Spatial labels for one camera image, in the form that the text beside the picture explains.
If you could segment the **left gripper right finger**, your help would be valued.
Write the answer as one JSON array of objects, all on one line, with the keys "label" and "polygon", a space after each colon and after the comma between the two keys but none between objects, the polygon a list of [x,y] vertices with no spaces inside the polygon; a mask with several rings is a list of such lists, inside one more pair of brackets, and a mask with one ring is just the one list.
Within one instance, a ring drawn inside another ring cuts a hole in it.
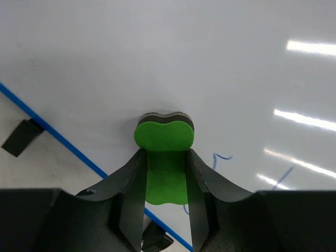
[{"label": "left gripper right finger", "polygon": [[194,251],[239,251],[230,206],[253,195],[211,169],[193,150],[186,153],[186,186]]}]

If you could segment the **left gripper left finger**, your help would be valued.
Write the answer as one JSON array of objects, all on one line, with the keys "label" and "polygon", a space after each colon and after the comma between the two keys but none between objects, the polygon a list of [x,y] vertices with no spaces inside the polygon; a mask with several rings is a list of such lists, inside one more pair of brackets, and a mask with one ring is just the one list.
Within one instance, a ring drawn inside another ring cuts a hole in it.
[{"label": "left gripper left finger", "polygon": [[77,194],[85,200],[111,202],[108,225],[131,251],[141,250],[146,181],[147,153],[139,149],[123,167]]}]

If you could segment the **green whiteboard eraser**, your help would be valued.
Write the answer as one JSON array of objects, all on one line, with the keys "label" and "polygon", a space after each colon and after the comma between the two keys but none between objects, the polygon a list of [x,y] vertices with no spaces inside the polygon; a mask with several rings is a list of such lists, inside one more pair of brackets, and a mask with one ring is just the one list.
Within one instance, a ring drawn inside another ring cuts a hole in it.
[{"label": "green whiteboard eraser", "polygon": [[146,113],[138,121],[134,140],[147,154],[146,202],[187,204],[185,164],[194,142],[192,119],[182,112]]}]

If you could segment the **blue framed whiteboard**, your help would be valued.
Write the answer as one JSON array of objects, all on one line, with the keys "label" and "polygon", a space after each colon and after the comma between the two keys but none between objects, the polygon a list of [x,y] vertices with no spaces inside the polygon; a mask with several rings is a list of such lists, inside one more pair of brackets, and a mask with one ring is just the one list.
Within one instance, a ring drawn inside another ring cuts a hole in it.
[{"label": "blue framed whiteboard", "polygon": [[100,176],[149,112],[251,191],[335,191],[335,1],[1,1],[1,92]]}]

